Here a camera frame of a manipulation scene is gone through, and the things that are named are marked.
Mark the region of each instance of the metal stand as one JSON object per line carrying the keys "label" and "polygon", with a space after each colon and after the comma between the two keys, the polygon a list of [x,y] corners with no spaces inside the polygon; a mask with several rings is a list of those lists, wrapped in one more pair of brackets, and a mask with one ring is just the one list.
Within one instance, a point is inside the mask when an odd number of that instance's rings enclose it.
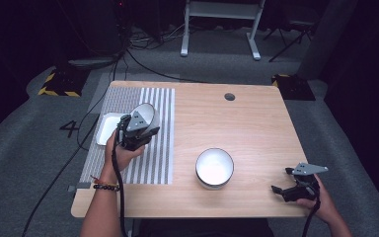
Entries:
{"label": "metal stand", "polygon": [[261,12],[261,4],[213,3],[187,0],[185,32],[181,48],[181,56],[188,56],[189,54],[190,16],[194,16],[254,20],[252,31],[247,33],[247,38],[254,60],[260,60],[261,56],[255,43],[255,34],[257,32],[258,23],[260,22]]}

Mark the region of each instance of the gray floor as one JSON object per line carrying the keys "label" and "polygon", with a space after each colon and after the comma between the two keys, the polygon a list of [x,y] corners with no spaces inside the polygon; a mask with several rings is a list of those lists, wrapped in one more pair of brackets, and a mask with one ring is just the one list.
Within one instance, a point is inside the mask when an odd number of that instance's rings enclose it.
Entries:
{"label": "gray floor", "polygon": [[[189,39],[188,57],[180,57],[180,38],[156,49],[131,49],[130,52],[145,66],[179,76],[182,82],[191,79],[208,83],[270,85],[270,77],[274,74],[296,73],[309,45],[307,39],[269,63],[267,61],[283,47],[282,40],[279,34],[274,34],[263,41],[266,33],[258,32],[256,41],[263,59],[254,61],[245,36],[248,31],[196,32]],[[293,38],[295,33],[285,33],[285,36]],[[162,78],[139,66],[128,54],[124,61],[118,64],[116,80],[132,80],[140,73],[152,74],[148,76],[152,79]],[[51,69],[31,81],[27,88],[30,99],[0,124],[0,236],[22,235],[39,198],[77,149],[77,133],[68,138],[67,131],[59,128],[71,120],[78,124],[82,121],[78,134],[78,140],[82,140],[98,117],[98,109],[85,118],[84,115],[112,79],[108,78],[112,70],[109,66],[91,72],[80,98],[39,96],[38,90]],[[310,163],[330,168],[321,178],[353,235],[379,236],[379,194],[323,101],[326,84],[319,78],[309,84],[316,96],[315,102],[285,101],[305,154]],[[27,236],[79,235],[82,220],[70,214],[73,194],[68,193],[67,188],[78,182],[86,156],[85,150],[79,150],[72,159],[39,206]],[[275,236],[300,236],[304,223],[305,218],[269,219]],[[327,226],[314,218],[309,236],[330,234]]]}

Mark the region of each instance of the wooden table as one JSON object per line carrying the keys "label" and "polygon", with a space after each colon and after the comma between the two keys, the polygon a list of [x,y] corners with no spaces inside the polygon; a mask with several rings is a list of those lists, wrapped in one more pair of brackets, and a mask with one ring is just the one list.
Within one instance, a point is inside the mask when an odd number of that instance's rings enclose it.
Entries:
{"label": "wooden table", "polygon": [[[115,81],[111,87],[175,88],[174,179],[171,185],[124,185],[125,216],[282,217],[308,211],[284,202],[270,186],[295,185],[286,167],[307,162],[276,87]],[[224,98],[226,93],[234,101]],[[219,191],[198,182],[195,161],[208,148],[234,160],[234,173]],[[78,189],[72,215],[84,217],[94,189]]]}

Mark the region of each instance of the bracelet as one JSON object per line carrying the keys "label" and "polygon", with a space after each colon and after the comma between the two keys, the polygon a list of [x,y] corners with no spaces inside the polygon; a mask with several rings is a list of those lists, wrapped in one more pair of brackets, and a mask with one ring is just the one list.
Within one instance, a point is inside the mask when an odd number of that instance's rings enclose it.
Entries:
{"label": "bracelet", "polygon": [[119,186],[109,186],[109,185],[101,185],[101,184],[95,184],[94,189],[96,190],[111,190],[118,192],[119,191]]}
{"label": "bracelet", "polygon": [[94,183],[95,183],[94,189],[96,189],[96,190],[110,190],[110,191],[115,191],[115,192],[119,191],[119,185],[104,183],[103,181],[101,181],[100,179],[98,179],[94,176],[91,176],[91,177],[94,179]]}

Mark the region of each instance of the wrist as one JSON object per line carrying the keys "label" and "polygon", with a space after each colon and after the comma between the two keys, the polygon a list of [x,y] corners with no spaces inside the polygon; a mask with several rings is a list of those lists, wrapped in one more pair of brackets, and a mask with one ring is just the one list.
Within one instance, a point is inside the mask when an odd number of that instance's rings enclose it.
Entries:
{"label": "wrist", "polygon": [[116,184],[118,179],[113,168],[113,165],[105,164],[103,170],[101,171],[100,180],[110,184]]}

